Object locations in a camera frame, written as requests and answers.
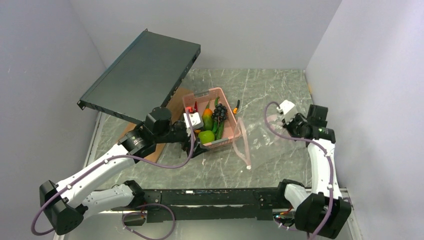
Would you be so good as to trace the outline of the clear zip top bag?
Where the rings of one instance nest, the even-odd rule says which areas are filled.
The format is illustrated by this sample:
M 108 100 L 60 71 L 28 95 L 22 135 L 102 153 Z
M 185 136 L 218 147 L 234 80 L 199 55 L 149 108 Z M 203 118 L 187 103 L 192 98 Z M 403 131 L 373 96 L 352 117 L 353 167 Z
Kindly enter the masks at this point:
M 285 153 L 286 142 L 272 133 L 262 118 L 245 122 L 239 117 L 236 121 L 232 147 L 236 156 L 245 163 L 246 170 L 252 171 Z

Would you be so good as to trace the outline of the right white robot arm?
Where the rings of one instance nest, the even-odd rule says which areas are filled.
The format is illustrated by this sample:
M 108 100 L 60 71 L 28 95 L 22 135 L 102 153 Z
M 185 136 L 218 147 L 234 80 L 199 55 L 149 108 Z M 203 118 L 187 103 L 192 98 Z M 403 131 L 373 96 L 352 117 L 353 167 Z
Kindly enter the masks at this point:
M 293 181 L 284 181 L 284 189 L 275 194 L 276 203 L 295 210 L 295 227 L 314 238 L 335 239 L 351 214 L 351 205 L 343 200 L 337 181 L 334 152 L 336 137 L 327 127 L 328 108 L 311 104 L 304 116 L 288 100 L 277 107 L 283 127 L 291 138 L 305 142 L 311 162 L 311 190 Z

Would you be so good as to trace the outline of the pink perforated plastic basket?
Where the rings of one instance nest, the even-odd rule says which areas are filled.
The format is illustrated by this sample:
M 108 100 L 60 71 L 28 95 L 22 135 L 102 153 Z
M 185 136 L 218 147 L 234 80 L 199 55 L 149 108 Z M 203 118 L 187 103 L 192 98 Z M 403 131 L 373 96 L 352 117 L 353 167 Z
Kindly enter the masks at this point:
M 208 103 L 210 103 L 209 108 L 212 111 L 215 109 L 213 104 L 215 103 L 217 97 L 219 97 L 217 103 L 227 107 L 228 119 L 226 119 L 224 122 L 222 138 L 210 143 L 205 143 L 201 146 L 202 148 L 213 149 L 222 145 L 231 144 L 235 138 L 241 135 L 241 133 L 236 132 L 237 120 L 222 88 L 215 87 L 200 93 L 189 93 L 182 97 L 182 101 L 185 108 L 194 108 L 197 106 L 199 115 L 202 115 Z

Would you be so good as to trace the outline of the dark green rack server chassis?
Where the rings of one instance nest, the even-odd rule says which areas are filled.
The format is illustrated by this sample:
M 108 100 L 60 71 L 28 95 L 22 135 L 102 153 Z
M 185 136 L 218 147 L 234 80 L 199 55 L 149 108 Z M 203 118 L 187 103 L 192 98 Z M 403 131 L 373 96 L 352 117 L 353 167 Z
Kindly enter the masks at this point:
M 166 107 L 201 53 L 198 43 L 145 29 L 78 100 L 90 108 L 139 124 Z

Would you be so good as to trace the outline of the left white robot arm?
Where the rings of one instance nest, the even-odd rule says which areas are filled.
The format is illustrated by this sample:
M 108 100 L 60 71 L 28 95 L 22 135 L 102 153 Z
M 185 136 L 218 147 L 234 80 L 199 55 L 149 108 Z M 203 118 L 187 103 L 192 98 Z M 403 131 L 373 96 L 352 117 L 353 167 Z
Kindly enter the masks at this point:
M 47 180 L 39 187 L 40 210 L 31 224 L 36 236 L 55 232 L 65 235 L 83 220 L 117 207 L 139 209 L 144 203 L 144 191 L 129 180 L 115 188 L 97 188 L 122 170 L 139 162 L 150 163 L 146 157 L 156 151 L 157 144 L 181 143 L 188 147 L 191 159 L 197 149 L 195 131 L 204 126 L 201 115 L 185 111 L 183 120 L 171 121 L 166 107 L 155 107 L 144 121 L 127 132 L 104 155 L 90 165 L 57 183 Z

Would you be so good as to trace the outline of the black orange small tool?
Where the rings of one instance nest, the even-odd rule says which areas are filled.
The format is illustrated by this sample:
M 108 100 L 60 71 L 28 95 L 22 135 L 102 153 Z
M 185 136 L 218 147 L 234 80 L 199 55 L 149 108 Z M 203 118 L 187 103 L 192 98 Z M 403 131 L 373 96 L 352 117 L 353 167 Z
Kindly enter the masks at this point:
M 241 101 L 238 99 L 237 100 L 237 104 L 236 104 L 236 106 L 233 108 L 233 110 L 232 110 L 232 113 L 234 114 L 234 115 L 236 115 L 237 114 L 237 112 L 238 112 L 238 110 L 239 110 L 239 108 L 240 108 L 240 104 L 241 104 Z

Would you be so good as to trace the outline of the brown wooden board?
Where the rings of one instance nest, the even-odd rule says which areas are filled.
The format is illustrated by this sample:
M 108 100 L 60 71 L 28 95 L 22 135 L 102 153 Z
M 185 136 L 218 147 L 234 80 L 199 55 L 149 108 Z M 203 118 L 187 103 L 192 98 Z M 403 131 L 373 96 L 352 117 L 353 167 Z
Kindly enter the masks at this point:
M 172 124 L 181 119 L 184 111 L 183 96 L 191 94 L 187 88 L 178 88 L 165 107 L 155 107 L 144 121 L 123 134 L 118 144 L 130 155 L 157 163 L 166 144 L 172 140 Z

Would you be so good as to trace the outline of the dark purple fake grapes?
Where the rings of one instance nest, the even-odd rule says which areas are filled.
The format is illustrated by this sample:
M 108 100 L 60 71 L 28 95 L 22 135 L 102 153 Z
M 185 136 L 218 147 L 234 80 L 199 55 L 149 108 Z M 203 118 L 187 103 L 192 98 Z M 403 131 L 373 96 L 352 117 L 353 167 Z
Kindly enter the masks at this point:
M 226 120 L 228 118 L 228 108 L 223 105 L 222 103 L 219 103 L 219 107 L 218 107 L 218 121 L 222 121 L 222 120 Z

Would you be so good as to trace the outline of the orange fake fruit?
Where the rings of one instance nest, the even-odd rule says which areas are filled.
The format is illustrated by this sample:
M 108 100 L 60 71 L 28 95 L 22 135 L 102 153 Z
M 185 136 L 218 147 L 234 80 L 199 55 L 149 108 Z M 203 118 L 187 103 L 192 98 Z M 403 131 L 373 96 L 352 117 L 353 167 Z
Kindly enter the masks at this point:
M 206 131 L 212 131 L 214 127 L 214 120 L 212 118 L 213 111 L 210 108 L 206 108 L 202 114 L 203 127 Z

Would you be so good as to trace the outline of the dark green fake cucumber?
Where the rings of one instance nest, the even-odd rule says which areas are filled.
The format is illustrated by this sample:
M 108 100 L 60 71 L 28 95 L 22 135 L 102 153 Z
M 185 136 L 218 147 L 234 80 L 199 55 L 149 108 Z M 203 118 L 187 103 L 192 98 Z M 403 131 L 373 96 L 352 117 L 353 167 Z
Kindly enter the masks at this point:
M 224 128 L 225 128 L 225 121 L 222 120 L 218 124 L 218 128 L 217 128 L 217 131 L 215 133 L 215 140 L 220 140 L 222 138 L 223 132 L 224 132 Z

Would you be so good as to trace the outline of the green fake apple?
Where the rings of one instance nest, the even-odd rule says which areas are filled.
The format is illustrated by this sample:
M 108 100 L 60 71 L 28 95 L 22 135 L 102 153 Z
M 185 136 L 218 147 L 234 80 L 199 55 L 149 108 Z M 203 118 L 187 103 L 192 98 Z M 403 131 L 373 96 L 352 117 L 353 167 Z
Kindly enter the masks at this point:
M 201 131 L 198 134 L 201 144 L 208 144 L 215 141 L 215 133 L 212 130 Z

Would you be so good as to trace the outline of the aluminium frame rail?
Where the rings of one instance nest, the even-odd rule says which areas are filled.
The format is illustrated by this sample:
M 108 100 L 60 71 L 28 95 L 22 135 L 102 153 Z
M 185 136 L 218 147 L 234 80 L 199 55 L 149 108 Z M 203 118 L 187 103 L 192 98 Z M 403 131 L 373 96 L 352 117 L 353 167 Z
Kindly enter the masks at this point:
M 107 118 L 105 113 L 99 113 L 97 116 L 83 169 L 58 182 L 57 191 L 61 194 L 53 206 L 54 215 L 51 222 L 57 235 L 69 233 L 88 217 L 88 204 L 93 202 L 90 194 L 109 179 L 108 176 L 101 176 L 101 173 L 106 172 L 105 159 L 108 157 L 96 158 L 96 154 L 100 152 L 98 147 Z

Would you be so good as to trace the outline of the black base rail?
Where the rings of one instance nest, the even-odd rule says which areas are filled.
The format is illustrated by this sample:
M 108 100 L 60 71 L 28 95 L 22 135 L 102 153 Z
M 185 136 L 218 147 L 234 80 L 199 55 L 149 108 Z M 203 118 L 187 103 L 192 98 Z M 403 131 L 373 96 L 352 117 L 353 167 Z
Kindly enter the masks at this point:
M 162 204 L 170 208 L 177 221 L 256 219 L 271 221 L 273 215 L 291 204 L 278 187 L 146 189 L 143 207 L 148 223 L 172 220 Z

